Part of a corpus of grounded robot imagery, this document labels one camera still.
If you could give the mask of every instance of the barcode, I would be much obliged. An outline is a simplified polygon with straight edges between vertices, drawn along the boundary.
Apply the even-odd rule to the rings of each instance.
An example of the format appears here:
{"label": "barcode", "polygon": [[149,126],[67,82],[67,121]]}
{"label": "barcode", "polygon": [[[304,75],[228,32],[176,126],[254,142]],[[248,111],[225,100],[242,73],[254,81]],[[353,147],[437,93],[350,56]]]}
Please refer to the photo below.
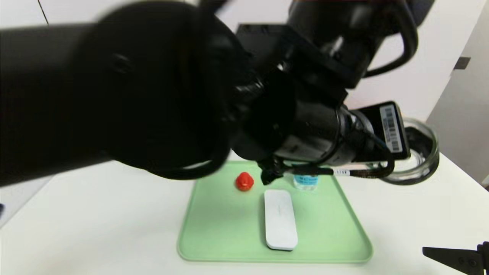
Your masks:
{"label": "barcode", "polygon": [[394,105],[380,107],[380,117],[384,128],[385,144],[392,153],[402,152]]}

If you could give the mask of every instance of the red toy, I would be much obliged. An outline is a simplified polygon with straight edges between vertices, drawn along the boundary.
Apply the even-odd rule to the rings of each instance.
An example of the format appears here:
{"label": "red toy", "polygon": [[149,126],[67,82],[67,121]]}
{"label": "red toy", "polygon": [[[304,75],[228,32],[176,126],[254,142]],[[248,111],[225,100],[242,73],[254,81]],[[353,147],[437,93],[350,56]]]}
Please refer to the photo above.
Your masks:
{"label": "red toy", "polygon": [[248,191],[253,186],[253,178],[246,172],[236,178],[236,187],[241,191]]}

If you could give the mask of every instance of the clear glass container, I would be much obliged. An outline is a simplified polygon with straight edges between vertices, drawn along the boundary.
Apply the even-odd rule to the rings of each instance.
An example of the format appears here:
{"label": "clear glass container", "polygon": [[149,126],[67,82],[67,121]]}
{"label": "clear glass container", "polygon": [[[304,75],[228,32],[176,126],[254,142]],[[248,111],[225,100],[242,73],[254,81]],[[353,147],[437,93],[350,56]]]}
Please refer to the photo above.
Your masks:
{"label": "clear glass container", "polygon": [[[438,138],[435,132],[421,121],[404,118],[404,128],[408,135],[408,143],[411,157],[406,160],[397,160],[395,163],[394,171],[382,180],[388,183],[394,183],[399,185],[410,185],[422,182],[436,171],[438,163],[440,161],[440,151],[438,149]],[[424,137],[431,140],[431,150],[423,152],[422,150],[415,150],[420,147],[418,142],[421,140],[416,139],[415,136],[409,135],[408,128],[411,127]],[[371,167],[378,167],[378,163],[370,164]]]}

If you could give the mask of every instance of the white tabletop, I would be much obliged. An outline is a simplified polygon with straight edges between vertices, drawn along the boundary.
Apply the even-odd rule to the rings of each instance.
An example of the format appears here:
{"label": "white tabletop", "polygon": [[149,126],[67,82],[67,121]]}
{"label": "white tabletop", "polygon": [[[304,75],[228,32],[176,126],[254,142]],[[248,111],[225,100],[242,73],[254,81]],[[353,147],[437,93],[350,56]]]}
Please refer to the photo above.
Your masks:
{"label": "white tabletop", "polygon": [[55,176],[19,211],[1,230],[1,275],[460,275],[424,257],[422,247],[489,241],[489,193],[445,156],[418,185],[339,182],[372,241],[368,263],[185,261],[176,247],[193,182],[112,161]]}

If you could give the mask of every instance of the light green tray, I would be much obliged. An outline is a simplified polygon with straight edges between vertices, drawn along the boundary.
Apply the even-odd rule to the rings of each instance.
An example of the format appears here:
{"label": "light green tray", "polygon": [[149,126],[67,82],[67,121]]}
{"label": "light green tray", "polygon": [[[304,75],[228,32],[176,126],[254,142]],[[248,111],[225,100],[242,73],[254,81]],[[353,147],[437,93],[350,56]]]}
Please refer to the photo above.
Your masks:
{"label": "light green tray", "polygon": [[[235,179],[248,172],[255,184],[239,191]],[[178,241],[178,252],[191,261],[359,263],[372,256],[372,245],[334,177],[321,176],[315,191],[301,191],[292,176],[268,186],[254,162],[231,161],[197,181]],[[264,191],[290,192],[299,242],[291,252],[265,242]]]}

